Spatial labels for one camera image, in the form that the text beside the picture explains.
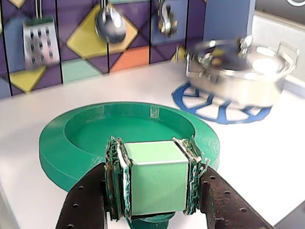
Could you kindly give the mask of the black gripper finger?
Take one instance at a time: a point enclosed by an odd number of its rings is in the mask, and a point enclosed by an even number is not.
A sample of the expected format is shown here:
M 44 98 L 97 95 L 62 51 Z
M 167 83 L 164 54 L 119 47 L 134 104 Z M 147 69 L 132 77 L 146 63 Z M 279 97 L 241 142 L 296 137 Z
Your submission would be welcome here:
M 185 215 L 199 210 L 209 229 L 271 229 L 240 194 L 210 166 L 194 138 L 173 138 L 189 161 Z
M 120 137 L 111 136 L 105 160 L 70 189 L 56 228 L 106 229 L 107 215 L 116 221 L 130 220 L 132 162 Z

